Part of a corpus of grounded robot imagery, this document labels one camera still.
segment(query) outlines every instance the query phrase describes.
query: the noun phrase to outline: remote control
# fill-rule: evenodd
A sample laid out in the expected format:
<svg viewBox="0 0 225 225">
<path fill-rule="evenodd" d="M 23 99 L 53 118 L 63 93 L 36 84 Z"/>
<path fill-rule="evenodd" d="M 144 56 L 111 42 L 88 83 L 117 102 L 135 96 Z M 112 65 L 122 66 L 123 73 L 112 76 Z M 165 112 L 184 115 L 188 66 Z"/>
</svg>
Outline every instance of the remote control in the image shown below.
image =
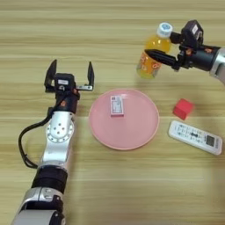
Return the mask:
<svg viewBox="0 0 225 225">
<path fill-rule="evenodd" d="M 214 155 L 221 153 L 221 137 L 175 120 L 171 122 L 169 136 Z"/>
</svg>

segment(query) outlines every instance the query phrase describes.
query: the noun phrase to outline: wooden table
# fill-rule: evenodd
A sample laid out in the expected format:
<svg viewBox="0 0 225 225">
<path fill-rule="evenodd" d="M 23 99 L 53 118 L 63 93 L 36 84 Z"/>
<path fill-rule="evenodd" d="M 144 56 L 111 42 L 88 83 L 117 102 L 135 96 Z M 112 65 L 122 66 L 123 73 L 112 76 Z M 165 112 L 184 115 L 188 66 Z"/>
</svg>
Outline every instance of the wooden table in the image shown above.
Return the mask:
<svg viewBox="0 0 225 225">
<path fill-rule="evenodd" d="M 73 166 L 65 193 L 69 225 L 225 224 L 225 155 L 174 141 L 167 135 L 173 106 L 187 98 L 195 108 L 186 123 L 225 137 L 225 88 L 208 73 L 163 66 L 157 79 L 135 74 L 144 41 L 169 21 L 179 32 L 198 19 L 205 43 L 225 46 L 225 2 L 178 0 L 51 0 L 0 3 L 0 224 L 10 224 L 35 170 L 18 153 L 20 131 L 46 116 L 54 95 L 44 92 L 47 67 L 86 82 L 88 61 L 96 74 L 93 93 L 82 93 L 76 117 Z M 176 54 L 178 47 L 171 53 Z M 147 94 L 160 113 L 156 137 L 128 152 L 109 149 L 92 136 L 94 100 L 115 88 Z M 38 162 L 44 127 L 25 137 Z"/>
</svg>

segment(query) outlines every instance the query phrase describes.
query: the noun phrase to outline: round plate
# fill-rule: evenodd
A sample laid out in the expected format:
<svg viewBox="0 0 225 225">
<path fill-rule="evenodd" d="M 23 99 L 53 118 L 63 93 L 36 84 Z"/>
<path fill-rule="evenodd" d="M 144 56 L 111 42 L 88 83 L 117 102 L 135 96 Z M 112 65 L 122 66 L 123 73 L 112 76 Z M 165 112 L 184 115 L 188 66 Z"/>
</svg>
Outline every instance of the round plate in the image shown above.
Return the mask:
<svg viewBox="0 0 225 225">
<path fill-rule="evenodd" d="M 124 116 L 111 116 L 111 96 L 123 99 Z M 146 95 L 133 90 L 115 90 L 101 95 L 92 105 L 89 125 L 93 135 L 106 146 L 129 150 L 149 142 L 159 125 L 155 104 Z"/>
</svg>

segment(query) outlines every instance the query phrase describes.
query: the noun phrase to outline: orange juice bottle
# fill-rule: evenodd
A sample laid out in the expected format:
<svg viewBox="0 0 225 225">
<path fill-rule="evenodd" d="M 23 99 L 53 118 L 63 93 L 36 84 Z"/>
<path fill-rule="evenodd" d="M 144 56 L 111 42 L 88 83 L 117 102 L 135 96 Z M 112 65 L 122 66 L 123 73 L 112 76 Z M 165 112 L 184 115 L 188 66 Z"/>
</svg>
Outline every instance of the orange juice bottle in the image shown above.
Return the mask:
<svg viewBox="0 0 225 225">
<path fill-rule="evenodd" d="M 171 49 L 172 26 L 168 23 L 161 23 L 158 26 L 155 35 L 151 36 L 146 44 L 145 49 L 156 49 L 168 53 Z M 143 78 L 153 78 L 156 76 L 161 63 L 150 58 L 144 51 L 137 65 L 137 73 Z"/>
</svg>

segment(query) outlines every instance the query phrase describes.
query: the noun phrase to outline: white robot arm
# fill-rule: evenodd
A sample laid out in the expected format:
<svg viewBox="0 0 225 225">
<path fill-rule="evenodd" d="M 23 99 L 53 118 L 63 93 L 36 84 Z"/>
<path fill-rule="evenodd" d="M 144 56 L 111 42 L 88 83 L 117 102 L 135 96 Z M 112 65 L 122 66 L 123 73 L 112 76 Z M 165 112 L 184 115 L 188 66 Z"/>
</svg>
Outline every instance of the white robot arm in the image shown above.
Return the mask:
<svg viewBox="0 0 225 225">
<path fill-rule="evenodd" d="M 63 194 L 69 173 L 72 139 L 76 132 L 74 116 L 79 91 L 92 91 L 94 73 L 90 62 L 89 84 L 76 86 L 71 74 L 55 74 L 56 61 L 47 71 L 46 92 L 55 92 L 56 105 L 50 108 L 47 117 L 36 125 L 27 127 L 19 136 L 19 149 L 25 164 L 37 168 L 32 187 L 22 201 L 11 225 L 65 225 Z M 39 165 L 28 159 L 22 148 L 22 136 L 32 128 L 46 127 L 47 145 Z"/>
</svg>

